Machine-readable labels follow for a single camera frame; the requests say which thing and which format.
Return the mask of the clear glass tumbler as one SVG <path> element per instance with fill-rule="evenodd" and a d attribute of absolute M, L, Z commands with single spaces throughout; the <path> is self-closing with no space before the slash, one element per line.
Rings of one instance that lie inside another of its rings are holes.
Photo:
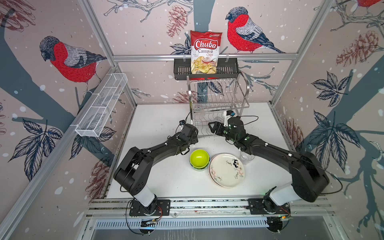
<path fill-rule="evenodd" d="M 247 164 L 249 164 L 251 161 L 253 161 L 255 159 L 255 156 L 247 154 L 245 152 L 240 152 L 240 159 L 241 159 L 241 162 L 244 165 L 247 165 Z"/>

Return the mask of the lime green bowl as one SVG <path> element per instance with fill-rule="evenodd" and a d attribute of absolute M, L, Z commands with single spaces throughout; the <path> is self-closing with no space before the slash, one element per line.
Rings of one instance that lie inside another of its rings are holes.
<path fill-rule="evenodd" d="M 195 150 L 190 155 L 190 165 L 203 168 L 210 163 L 210 155 L 205 150 Z"/>

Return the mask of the white painted ceramic plate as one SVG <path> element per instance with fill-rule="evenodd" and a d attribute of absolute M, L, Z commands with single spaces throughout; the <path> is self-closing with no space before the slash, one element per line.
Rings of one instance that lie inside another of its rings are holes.
<path fill-rule="evenodd" d="M 246 176 L 243 163 L 234 155 L 218 154 L 209 165 L 212 180 L 223 188 L 234 188 L 241 184 Z"/>

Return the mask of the leaf pattern bowl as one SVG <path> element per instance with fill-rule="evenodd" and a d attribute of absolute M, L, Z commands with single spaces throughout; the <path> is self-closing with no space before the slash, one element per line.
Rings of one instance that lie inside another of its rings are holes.
<path fill-rule="evenodd" d="M 208 165 L 204 166 L 203 168 L 197 168 L 195 166 L 192 166 L 192 168 L 195 170 L 195 171 L 204 171 L 204 170 L 207 170 L 209 168 Z"/>

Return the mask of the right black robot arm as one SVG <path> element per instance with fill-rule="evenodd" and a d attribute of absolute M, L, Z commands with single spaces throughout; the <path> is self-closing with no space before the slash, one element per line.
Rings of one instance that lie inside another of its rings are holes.
<path fill-rule="evenodd" d="M 240 117 L 231 117 L 228 123 L 210 122 L 210 131 L 234 143 L 248 155 L 261 157 L 283 168 L 292 176 L 292 182 L 273 187 L 263 197 L 264 209 L 275 212 L 281 206 L 296 200 L 313 203 L 329 185 L 330 179 L 312 153 L 300 154 L 269 144 L 246 133 Z"/>

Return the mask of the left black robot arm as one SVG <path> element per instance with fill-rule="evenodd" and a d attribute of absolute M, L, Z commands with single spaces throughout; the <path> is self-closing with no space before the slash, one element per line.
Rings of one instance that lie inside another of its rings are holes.
<path fill-rule="evenodd" d="M 157 196 L 147 187 L 152 167 L 160 161 L 185 155 L 198 142 L 198 129 L 185 124 L 183 129 L 168 137 L 164 143 L 147 148 L 132 147 L 114 172 L 114 180 L 149 213 L 157 208 Z"/>

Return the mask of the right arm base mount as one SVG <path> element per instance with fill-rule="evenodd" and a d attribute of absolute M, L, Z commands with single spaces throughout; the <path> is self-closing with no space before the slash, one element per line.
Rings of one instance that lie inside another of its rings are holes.
<path fill-rule="evenodd" d="M 277 206 L 270 200 L 248 199 L 248 209 L 251 215 L 290 215 L 291 209 L 288 204 Z"/>

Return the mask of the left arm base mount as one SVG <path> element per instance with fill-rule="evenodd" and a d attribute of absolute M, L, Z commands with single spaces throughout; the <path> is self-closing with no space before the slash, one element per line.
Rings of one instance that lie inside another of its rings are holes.
<path fill-rule="evenodd" d="M 155 199 L 148 207 L 144 207 L 138 200 L 133 199 L 128 204 L 130 217 L 160 217 L 170 214 L 171 201 Z"/>

